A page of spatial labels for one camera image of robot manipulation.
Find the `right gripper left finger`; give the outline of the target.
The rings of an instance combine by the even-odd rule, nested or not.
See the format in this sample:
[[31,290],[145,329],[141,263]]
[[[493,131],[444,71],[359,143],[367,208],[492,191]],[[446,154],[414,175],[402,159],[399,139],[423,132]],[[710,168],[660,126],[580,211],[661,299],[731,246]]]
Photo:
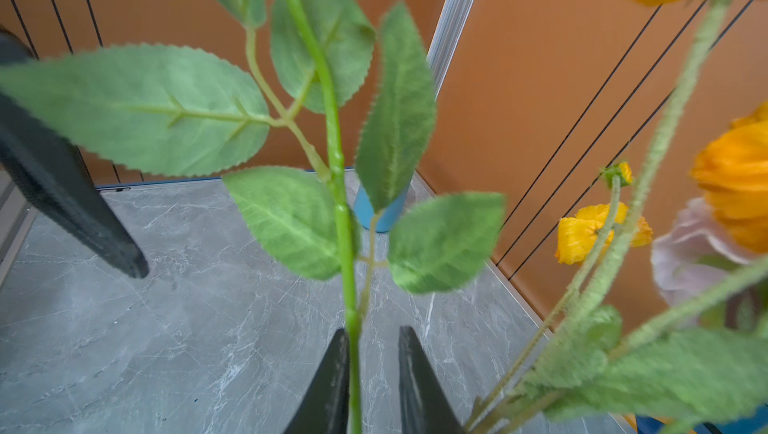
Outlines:
[[349,378],[349,336],[344,328],[339,328],[284,434],[346,433]]

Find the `pink peony flower stem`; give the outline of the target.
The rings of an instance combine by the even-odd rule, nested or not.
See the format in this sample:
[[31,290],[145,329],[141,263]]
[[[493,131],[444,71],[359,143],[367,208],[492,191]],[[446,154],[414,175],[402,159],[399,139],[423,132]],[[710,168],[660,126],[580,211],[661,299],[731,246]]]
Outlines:
[[[687,202],[670,232],[656,238],[651,249],[654,282],[671,307],[696,297],[758,258],[735,242],[702,197]],[[751,332],[759,328],[766,313],[767,282],[763,280],[680,325]]]

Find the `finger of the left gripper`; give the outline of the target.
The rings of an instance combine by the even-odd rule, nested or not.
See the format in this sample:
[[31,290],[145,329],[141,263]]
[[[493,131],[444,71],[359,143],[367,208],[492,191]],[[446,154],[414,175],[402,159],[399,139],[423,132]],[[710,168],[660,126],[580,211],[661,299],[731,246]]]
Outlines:
[[132,278],[149,274],[144,254],[93,186],[74,146],[6,94],[1,164],[34,207],[99,258]]

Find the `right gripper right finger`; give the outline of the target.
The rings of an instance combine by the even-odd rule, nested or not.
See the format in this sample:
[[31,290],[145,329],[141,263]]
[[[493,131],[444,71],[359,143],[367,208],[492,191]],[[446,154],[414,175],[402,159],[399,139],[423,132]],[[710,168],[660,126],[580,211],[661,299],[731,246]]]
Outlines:
[[402,432],[464,433],[411,326],[399,329],[398,361]]

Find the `orange poppy flower stem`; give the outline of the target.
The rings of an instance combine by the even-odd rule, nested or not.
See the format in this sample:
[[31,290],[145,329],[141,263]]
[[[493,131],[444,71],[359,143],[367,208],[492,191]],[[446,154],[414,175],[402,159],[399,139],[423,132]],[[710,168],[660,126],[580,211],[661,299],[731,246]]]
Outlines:
[[[678,0],[636,0],[666,4]],[[709,10],[657,124],[626,212],[610,202],[602,228],[549,315],[558,328],[542,351],[528,344],[466,422],[471,433],[510,433],[538,414],[570,419],[589,414],[643,414],[670,419],[684,433],[703,421],[731,421],[767,399],[767,328],[695,327],[698,315],[752,290],[767,277],[767,120],[738,120],[700,153],[692,168],[705,204],[737,246],[748,252],[724,277],[672,305],[628,334],[606,297],[629,249],[656,174],[698,84],[732,0]]]

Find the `white rose flower stem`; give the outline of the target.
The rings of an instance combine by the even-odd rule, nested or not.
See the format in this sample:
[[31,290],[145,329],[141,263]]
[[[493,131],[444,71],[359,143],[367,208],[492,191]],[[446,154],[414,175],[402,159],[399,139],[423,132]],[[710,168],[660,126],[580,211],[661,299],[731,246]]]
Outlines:
[[358,146],[375,211],[408,186],[436,122],[433,78],[405,4],[374,26],[356,0],[216,0],[245,32],[247,68],[199,48],[125,44],[1,70],[1,91],[51,133],[150,173],[217,173],[261,252],[342,287],[344,420],[362,420],[359,343],[378,264],[346,196],[340,110],[381,64]]

